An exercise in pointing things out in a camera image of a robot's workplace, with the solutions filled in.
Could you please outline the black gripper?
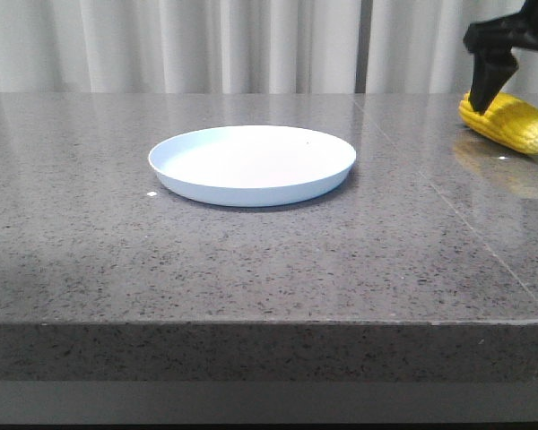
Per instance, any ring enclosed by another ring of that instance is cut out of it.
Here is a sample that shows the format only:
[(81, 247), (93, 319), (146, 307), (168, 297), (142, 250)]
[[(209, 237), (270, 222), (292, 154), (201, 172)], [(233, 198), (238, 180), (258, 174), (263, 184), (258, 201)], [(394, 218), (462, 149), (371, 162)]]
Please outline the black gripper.
[(510, 49), (538, 52), (538, 0), (525, 1), (517, 13), (471, 23), (463, 42), (474, 53), (469, 102), (473, 111), (485, 113), (518, 70)]

